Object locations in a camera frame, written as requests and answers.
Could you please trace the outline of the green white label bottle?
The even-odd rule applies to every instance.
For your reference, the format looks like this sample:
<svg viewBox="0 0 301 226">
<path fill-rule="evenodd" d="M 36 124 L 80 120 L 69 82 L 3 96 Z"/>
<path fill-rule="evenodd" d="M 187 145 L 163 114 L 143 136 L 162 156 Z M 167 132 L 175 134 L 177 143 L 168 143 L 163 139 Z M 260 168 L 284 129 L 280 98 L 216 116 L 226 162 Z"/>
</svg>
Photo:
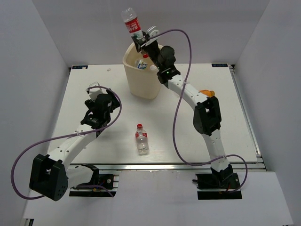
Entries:
<svg viewBox="0 0 301 226">
<path fill-rule="evenodd" d="M 145 70 L 147 68 L 147 66 L 148 66 L 148 64 L 142 59 L 137 59 L 134 64 L 134 67 L 136 69 L 141 69 L 141 70 Z"/>
</svg>

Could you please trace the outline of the large red label bottle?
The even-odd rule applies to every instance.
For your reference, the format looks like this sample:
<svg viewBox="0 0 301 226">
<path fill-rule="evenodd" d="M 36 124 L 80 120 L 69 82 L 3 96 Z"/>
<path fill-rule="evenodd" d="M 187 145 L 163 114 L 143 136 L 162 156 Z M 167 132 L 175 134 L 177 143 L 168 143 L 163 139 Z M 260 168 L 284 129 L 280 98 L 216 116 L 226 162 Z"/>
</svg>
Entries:
<svg viewBox="0 0 301 226">
<path fill-rule="evenodd" d="M 139 39 L 143 38 L 143 30 L 140 26 L 136 12 L 132 8 L 128 8 L 121 12 L 121 16 L 130 35 L 136 36 Z M 148 58 L 148 54 L 144 50 L 140 53 L 143 58 Z"/>
</svg>

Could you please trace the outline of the small red cap bottle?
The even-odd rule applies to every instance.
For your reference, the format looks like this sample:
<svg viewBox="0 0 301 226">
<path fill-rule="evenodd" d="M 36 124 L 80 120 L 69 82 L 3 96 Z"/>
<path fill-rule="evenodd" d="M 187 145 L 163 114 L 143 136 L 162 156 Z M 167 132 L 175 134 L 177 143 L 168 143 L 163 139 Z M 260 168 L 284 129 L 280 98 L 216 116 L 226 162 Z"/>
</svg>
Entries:
<svg viewBox="0 0 301 226">
<path fill-rule="evenodd" d="M 138 153 L 140 155 L 146 155 L 149 152 L 149 144 L 147 132 L 143 129 L 142 124 L 137 124 L 136 126 L 135 140 Z"/>
</svg>

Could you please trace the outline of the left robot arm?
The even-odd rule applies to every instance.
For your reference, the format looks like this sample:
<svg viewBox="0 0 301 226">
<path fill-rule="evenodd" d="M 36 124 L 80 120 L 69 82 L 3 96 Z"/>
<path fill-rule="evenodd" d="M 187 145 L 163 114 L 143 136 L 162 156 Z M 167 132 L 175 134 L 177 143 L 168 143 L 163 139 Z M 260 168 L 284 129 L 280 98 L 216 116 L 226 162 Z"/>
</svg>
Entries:
<svg viewBox="0 0 301 226">
<path fill-rule="evenodd" d="M 38 154 L 32 163 L 29 188 L 53 201 L 60 200 L 69 188 L 101 188 L 99 169 L 91 164 L 70 168 L 81 151 L 95 141 L 114 122 L 111 114 L 122 109 L 120 98 L 111 89 L 95 84 L 87 88 L 87 112 L 73 134 L 46 155 Z"/>
</svg>

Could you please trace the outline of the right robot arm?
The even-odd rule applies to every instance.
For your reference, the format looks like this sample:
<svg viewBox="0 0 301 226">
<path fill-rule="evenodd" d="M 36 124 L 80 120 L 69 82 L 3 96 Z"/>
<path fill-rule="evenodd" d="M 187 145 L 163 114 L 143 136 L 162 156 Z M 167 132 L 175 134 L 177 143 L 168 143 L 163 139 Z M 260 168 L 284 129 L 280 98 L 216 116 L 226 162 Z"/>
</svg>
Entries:
<svg viewBox="0 0 301 226">
<path fill-rule="evenodd" d="M 144 51 L 158 68 L 157 77 L 161 84 L 180 96 L 193 110 L 193 126 L 203 137 L 210 161 L 212 181 L 222 188 L 229 183 L 233 168 L 228 161 L 221 140 L 221 111 L 217 97 L 208 97 L 187 82 L 175 67 L 174 49 L 170 46 L 159 48 L 156 38 L 143 32 L 142 38 L 132 40 L 137 52 Z"/>
</svg>

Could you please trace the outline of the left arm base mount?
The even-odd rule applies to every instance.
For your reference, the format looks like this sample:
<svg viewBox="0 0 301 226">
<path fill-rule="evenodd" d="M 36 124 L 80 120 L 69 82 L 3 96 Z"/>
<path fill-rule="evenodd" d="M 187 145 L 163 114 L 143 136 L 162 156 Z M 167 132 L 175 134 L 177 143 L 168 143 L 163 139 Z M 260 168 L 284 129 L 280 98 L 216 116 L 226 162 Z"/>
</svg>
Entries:
<svg viewBox="0 0 301 226">
<path fill-rule="evenodd" d="M 70 197 L 113 198 L 119 186 L 119 175 L 101 170 L 91 164 L 81 164 L 68 169 Z"/>
</svg>

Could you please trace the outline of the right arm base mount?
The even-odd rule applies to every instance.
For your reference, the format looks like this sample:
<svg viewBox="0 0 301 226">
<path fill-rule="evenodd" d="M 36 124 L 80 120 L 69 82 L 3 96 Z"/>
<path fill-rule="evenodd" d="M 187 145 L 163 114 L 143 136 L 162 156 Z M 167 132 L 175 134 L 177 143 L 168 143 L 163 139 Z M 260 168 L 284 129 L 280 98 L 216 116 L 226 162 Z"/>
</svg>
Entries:
<svg viewBox="0 0 301 226">
<path fill-rule="evenodd" d="M 219 184 L 213 174 L 196 174 L 192 182 L 197 187 L 198 200 L 241 200 L 240 181 L 234 173 L 226 182 Z"/>
</svg>

